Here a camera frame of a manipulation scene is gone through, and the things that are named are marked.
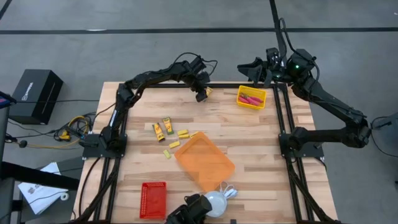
concrete floor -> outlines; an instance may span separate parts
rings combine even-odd
[[[0,0],[0,7],[6,2]],[[288,27],[398,27],[398,2],[381,0],[277,0]],[[273,27],[269,1],[260,0],[13,0],[0,30],[135,29],[176,27]],[[318,57],[324,89],[371,121],[398,111],[398,32],[291,33],[293,45]],[[64,82],[59,99],[98,99],[102,83],[124,81],[164,68],[181,52],[219,60],[213,81],[243,81],[239,63],[265,58],[277,47],[274,33],[0,35],[0,90],[14,91],[26,68],[52,69]],[[96,103],[59,103],[48,126],[96,110]],[[317,129],[343,123],[312,105]],[[33,134],[9,125],[8,133]],[[375,132],[380,147],[398,155],[391,128]],[[54,144],[52,138],[30,143]],[[345,223],[396,223],[398,159],[381,154],[373,142],[363,149],[324,144],[328,177],[339,219]],[[7,145],[4,160],[27,167],[81,156],[81,150],[20,149]],[[65,222],[71,207],[54,218]]]

orange tray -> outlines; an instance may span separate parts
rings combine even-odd
[[[191,138],[174,156],[205,192],[215,190],[235,170],[235,165],[203,132]]]

red basket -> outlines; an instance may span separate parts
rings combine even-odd
[[[166,193],[166,182],[142,183],[139,218],[164,219],[166,216]]]

